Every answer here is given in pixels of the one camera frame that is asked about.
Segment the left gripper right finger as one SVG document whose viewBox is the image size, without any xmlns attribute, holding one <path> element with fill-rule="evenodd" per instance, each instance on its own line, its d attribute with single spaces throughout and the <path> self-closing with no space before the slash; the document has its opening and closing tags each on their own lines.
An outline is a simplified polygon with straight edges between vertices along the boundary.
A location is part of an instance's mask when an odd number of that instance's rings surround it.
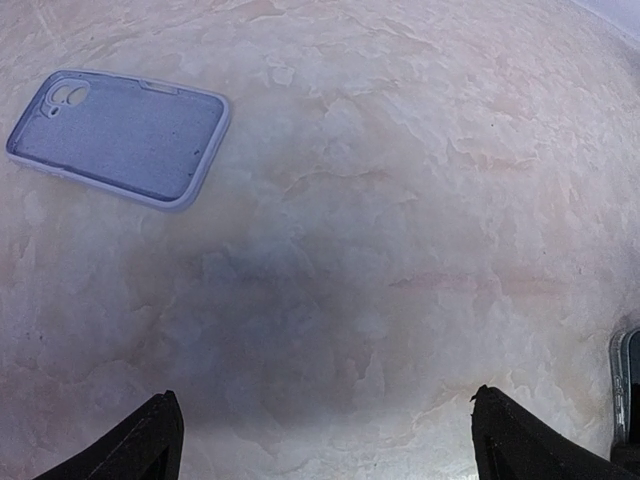
<svg viewBox="0 0 640 480">
<path fill-rule="evenodd" d="M 481 479 L 637 479 L 639 450 L 605 460 L 580 447 L 496 387 L 472 397 L 472 440 Z"/>
</svg>

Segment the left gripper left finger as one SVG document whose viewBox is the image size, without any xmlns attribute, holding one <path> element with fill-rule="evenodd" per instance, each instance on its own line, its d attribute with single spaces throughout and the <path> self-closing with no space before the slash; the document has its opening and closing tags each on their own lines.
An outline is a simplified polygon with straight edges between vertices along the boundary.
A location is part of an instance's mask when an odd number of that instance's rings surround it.
<svg viewBox="0 0 640 480">
<path fill-rule="evenodd" d="M 184 420 L 174 392 L 152 396 L 85 450 L 42 473 L 46 479 L 176 479 Z"/>
</svg>

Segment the clear phone case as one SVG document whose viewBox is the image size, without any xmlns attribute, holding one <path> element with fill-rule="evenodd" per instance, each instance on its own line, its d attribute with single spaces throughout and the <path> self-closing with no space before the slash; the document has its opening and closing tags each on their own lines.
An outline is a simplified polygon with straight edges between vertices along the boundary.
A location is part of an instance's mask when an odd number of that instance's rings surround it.
<svg viewBox="0 0 640 480">
<path fill-rule="evenodd" d="M 629 444 L 629 341 L 634 333 L 639 333 L 638 326 L 616 332 L 612 337 L 609 346 L 614 412 L 613 443 L 615 445 Z"/>
</svg>

